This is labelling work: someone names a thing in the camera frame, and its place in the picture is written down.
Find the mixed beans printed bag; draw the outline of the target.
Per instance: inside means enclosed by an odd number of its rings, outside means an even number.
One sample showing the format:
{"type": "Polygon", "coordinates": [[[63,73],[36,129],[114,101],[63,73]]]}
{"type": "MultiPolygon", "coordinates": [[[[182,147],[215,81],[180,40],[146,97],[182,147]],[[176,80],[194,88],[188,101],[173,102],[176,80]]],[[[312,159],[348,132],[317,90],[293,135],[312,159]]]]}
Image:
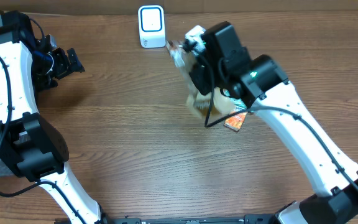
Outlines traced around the mixed beans printed bag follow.
{"type": "Polygon", "coordinates": [[[170,54],[176,68],[185,66],[186,52],[183,49],[182,40],[168,40],[166,44],[168,53],[170,54]]]}

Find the orange Kleenex tissue pack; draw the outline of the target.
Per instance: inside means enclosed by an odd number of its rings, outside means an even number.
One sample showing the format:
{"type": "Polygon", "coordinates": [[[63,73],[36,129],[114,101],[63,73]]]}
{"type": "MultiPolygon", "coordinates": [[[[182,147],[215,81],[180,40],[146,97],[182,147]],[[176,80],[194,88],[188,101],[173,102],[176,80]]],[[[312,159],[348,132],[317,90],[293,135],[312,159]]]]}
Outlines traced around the orange Kleenex tissue pack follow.
{"type": "Polygon", "coordinates": [[[246,119],[246,116],[247,112],[231,116],[224,121],[224,126],[233,131],[239,131],[246,119]]]}

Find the teal wet wipes pack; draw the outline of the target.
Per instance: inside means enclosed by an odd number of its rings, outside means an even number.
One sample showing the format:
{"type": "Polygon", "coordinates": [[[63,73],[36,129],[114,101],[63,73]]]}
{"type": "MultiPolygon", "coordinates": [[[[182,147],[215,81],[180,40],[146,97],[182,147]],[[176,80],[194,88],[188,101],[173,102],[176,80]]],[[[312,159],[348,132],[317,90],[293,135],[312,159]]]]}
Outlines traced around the teal wet wipes pack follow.
{"type": "Polygon", "coordinates": [[[240,99],[230,98],[230,97],[224,97],[224,100],[226,102],[226,107],[229,109],[234,109],[236,107],[241,109],[247,109],[244,102],[240,99]]]}

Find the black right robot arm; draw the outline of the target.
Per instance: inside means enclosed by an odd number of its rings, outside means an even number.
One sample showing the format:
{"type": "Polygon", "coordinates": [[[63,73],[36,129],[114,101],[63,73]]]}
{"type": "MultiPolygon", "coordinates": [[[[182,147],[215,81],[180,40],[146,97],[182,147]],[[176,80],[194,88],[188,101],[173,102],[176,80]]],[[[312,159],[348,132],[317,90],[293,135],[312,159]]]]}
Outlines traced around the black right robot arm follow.
{"type": "Polygon", "coordinates": [[[190,78],[202,95],[241,100],[288,148],[306,174],[313,195],[270,216],[270,223],[346,223],[358,215],[358,164],[313,118],[283,68],[270,56],[251,58],[233,25],[221,22],[185,34],[195,56],[190,78]]]}

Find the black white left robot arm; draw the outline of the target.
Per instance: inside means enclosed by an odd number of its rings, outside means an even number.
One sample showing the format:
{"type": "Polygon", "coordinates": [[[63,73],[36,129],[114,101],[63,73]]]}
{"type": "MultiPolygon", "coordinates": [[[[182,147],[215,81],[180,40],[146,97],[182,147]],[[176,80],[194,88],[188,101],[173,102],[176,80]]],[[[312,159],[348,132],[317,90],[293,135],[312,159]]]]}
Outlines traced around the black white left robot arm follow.
{"type": "Polygon", "coordinates": [[[34,25],[18,11],[0,14],[0,161],[31,188],[48,192],[69,223],[107,223],[100,204],[75,177],[63,136],[37,107],[38,92],[84,66],[74,49],[57,47],[51,35],[36,38],[34,25]]]}

